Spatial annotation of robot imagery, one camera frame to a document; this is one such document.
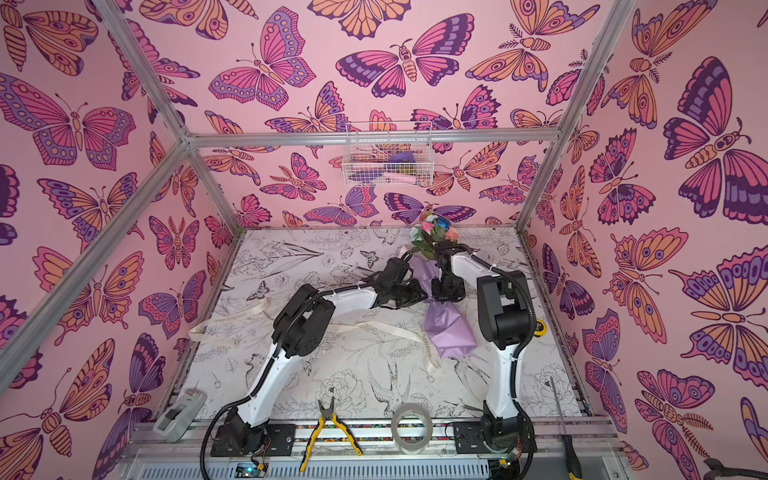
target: tape roll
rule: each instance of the tape roll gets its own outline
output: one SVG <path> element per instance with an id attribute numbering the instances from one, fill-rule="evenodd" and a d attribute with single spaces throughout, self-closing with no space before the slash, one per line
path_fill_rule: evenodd
<path id="1" fill-rule="evenodd" d="M 397 425 L 399 425 L 400 420 L 406 416 L 415 416 L 422 421 L 426 427 L 426 432 L 424 433 L 423 439 L 417 442 L 407 442 L 406 440 L 402 439 L 400 434 L 397 432 Z M 400 406 L 400 408 L 397 409 L 397 412 L 395 412 L 395 415 L 392 416 L 391 428 L 392 440 L 395 441 L 395 445 L 397 445 L 397 448 L 400 449 L 400 452 L 407 453 L 409 455 L 420 453 L 423 449 L 426 448 L 427 445 L 429 445 L 429 441 L 432 440 L 432 418 L 429 416 L 429 412 L 424 410 L 418 403 L 406 403 Z"/>

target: purple item in basket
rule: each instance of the purple item in basket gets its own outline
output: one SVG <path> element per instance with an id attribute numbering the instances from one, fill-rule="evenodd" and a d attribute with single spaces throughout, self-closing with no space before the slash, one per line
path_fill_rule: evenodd
<path id="1" fill-rule="evenodd" d="M 389 160 L 387 160 L 387 163 L 389 164 L 412 164 L 415 162 L 416 159 L 413 157 L 413 152 L 411 151 L 404 151 L 399 154 L 394 154 L 389 158 Z"/>
<path id="2" fill-rule="evenodd" d="M 438 354 L 442 358 L 464 356 L 478 345 L 472 328 L 456 305 L 450 302 L 437 302 L 432 298 L 432 279 L 440 276 L 435 262 L 413 257 L 410 260 L 413 278 L 419 281 L 422 289 L 429 295 L 424 331 Z"/>

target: white wire mesh basket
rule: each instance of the white wire mesh basket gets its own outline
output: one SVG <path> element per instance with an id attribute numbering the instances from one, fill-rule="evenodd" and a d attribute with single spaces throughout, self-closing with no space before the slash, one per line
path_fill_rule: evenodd
<path id="1" fill-rule="evenodd" d="M 435 152 L 432 149 L 432 124 L 390 121 L 388 130 L 376 122 L 349 122 L 342 159 L 344 184 L 432 186 Z"/>

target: screwdriver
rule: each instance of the screwdriver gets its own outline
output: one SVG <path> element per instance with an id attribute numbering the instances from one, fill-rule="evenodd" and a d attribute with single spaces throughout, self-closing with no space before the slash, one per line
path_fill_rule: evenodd
<path id="1" fill-rule="evenodd" d="M 558 398 L 558 391 L 554 387 L 554 379 L 549 377 L 549 384 L 552 387 L 554 393 L 554 403 L 558 406 L 558 418 L 560 419 L 560 425 L 563 428 L 563 434 L 560 438 L 563 439 L 563 445 L 565 445 L 565 468 L 568 469 L 568 473 L 571 474 L 570 480 L 581 480 L 581 462 L 578 461 L 576 451 L 574 450 L 574 440 L 565 431 L 565 422 L 563 421 L 563 411 L 560 408 L 560 399 Z"/>

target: pink flower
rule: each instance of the pink flower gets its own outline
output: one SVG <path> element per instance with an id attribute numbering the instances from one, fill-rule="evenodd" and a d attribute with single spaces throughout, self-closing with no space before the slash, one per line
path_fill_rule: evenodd
<path id="1" fill-rule="evenodd" d="M 445 232 L 445 238 L 455 242 L 458 239 L 458 230 L 453 227 L 449 228 L 448 231 Z"/>

